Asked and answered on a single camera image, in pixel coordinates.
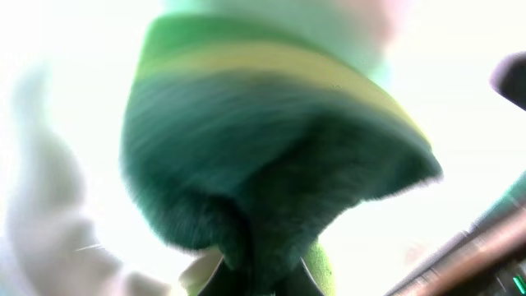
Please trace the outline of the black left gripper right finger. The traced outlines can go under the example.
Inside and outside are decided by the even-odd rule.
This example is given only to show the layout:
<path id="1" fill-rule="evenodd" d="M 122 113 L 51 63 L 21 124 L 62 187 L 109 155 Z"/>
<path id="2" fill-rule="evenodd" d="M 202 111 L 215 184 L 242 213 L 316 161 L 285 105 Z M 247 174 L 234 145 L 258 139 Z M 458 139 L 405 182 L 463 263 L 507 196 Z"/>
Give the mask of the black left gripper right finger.
<path id="1" fill-rule="evenodd" d="M 283 279 L 283 296 L 325 296 L 303 259 Z"/>

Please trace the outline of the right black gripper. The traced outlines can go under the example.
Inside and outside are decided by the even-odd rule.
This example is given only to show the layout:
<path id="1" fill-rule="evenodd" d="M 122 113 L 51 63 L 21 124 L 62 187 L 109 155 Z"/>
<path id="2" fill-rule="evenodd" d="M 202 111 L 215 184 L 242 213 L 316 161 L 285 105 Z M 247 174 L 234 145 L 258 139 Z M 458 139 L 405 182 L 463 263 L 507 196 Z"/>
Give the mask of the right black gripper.
<path id="1" fill-rule="evenodd" d="M 522 110 L 525 110 L 525 52 L 504 57 L 491 74 L 492 89 Z"/>

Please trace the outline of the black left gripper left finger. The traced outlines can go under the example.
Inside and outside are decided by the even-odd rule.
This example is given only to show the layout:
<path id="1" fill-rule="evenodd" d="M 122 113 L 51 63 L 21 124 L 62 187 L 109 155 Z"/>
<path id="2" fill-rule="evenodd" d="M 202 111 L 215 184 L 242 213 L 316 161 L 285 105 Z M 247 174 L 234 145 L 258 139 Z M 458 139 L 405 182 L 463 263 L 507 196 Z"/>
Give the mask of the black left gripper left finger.
<path id="1" fill-rule="evenodd" d="M 197 295 L 238 296 L 238 273 L 231 270 L 222 259 Z"/>

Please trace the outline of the green yellow sponge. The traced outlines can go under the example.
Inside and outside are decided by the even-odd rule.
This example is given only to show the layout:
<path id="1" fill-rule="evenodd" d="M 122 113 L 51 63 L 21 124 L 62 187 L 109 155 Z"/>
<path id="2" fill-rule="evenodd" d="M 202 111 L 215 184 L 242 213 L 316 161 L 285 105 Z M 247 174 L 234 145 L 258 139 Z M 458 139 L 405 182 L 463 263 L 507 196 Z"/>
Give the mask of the green yellow sponge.
<path id="1" fill-rule="evenodd" d="M 207 14 L 152 23 L 120 162 L 156 236 L 219 249 L 238 295 L 283 295 L 340 214 L 442 173 L 401 106 L 324 46 Z"/>

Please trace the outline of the white plate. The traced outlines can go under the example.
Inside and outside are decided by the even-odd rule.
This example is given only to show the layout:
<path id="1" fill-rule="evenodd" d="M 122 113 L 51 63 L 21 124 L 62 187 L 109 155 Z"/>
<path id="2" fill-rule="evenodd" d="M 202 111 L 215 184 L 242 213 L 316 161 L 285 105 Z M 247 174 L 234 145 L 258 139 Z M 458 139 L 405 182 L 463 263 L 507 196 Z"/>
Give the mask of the white plate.
<path id="1" fill-rule="evenodd" d="M 194 256 L 123 194 L 117 139 L 146 26 L 186 1 L 1 4 L 1 268 L 11 295 L 181 295 Z M 354 1 L 385 35 L 378 83 L 422 125 L 445 179 L 343 214 L 322 237 L 338 295 L 377 295 L 525 168 L 525 117 L 489 86 L 525 47 L 522 1 Z"/>

